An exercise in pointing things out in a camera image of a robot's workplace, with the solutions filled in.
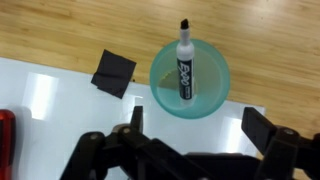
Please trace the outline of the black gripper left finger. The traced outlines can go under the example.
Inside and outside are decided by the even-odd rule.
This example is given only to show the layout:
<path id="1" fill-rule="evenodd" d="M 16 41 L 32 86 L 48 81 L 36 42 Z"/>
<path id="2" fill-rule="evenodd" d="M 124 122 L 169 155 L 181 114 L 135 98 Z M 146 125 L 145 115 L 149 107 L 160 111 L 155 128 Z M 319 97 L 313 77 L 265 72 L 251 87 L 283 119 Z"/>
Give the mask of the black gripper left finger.
<path id="1" fill-rule="evenodd" d="M 142 106 L 135 106 L 133 109 L 133 113 L 131 116 L 131 121 L 130 121 L 130 129 L 133 132 L 143 132 L 143 107 Z"/>

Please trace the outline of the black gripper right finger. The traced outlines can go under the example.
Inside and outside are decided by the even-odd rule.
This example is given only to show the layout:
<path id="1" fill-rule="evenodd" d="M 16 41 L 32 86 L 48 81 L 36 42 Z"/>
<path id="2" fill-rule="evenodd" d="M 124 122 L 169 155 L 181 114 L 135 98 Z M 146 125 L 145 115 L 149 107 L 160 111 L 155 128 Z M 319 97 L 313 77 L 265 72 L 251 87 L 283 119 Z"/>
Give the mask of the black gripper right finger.
<path id="1" fill-rule="evenodd" d="M 277 131 L 277 127 L 253 107 L 244 108 L 241 129 L 262 155 Z"/>

